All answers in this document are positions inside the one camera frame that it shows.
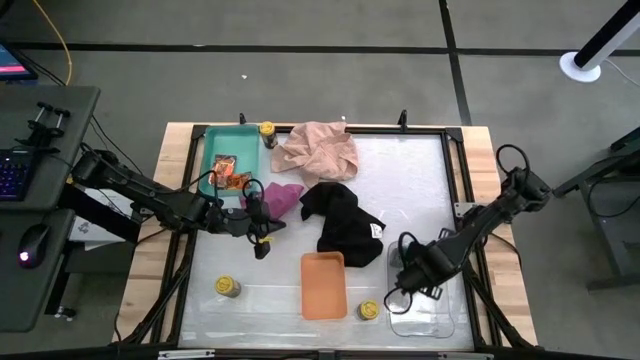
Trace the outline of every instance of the orange tray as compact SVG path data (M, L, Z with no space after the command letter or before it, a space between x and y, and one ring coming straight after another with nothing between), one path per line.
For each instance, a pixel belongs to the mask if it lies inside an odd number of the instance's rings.
M302 255L302 317L306 320L347 316L344 256L333 251Z

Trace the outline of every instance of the tag on shirt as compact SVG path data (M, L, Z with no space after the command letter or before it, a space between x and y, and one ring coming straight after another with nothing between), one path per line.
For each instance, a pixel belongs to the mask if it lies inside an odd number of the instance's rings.
M371 237L374 239L382 239L382 228L378 224L369 224L371 226Z

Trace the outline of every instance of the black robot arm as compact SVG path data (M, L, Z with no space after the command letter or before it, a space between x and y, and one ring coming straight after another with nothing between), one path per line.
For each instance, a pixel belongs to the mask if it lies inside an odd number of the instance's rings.
M122 165L109 152L82 145L84 153L72 170L75 182L89 188L111 189L133 201L132 208L153 213L160 225L171 231L203 230L210 233L246 235L254 244L255 256L264 258L268 243L260 239L280 230L284 222L271 219L266 204L255 193L246 196L246 209L223 209L222 200L189 192L189 186L172 190Z
M438 299L438 286L459 273L473 246L496 227L519 213L539 211L551 189L528 168L514 168L502 183L500 196L487 206L477 206L466 214L462 229L427 245L413 241L401 254L404 269L398 273L396 287L402 293L417 291Z

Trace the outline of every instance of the black cloth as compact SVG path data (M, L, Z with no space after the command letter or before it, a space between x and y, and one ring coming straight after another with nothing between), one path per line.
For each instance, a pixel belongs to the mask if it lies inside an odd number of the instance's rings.
M325 217L318 252L340 251L345 266L364 267L382 253L382 242L372 235L376 226L385 228L380 220L358 207L358 197L346 186L322 182L300 198L302 220L311 214Z

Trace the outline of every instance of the pink cloth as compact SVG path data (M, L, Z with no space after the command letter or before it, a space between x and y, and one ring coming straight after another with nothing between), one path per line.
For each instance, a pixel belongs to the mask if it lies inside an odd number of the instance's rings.
M272 219L280 219L287 211L298 204L300 194L304 186L297 184L287 184L285 186L271 183L264 190L264 202L269 207L269 215ZM247 201L243 195L240 196L242 208L247 207Z
M343 181L358 173L358 153L344 122L296 125L283 145L273 149L271 170L300 167L302 180L313 187L320 178Z

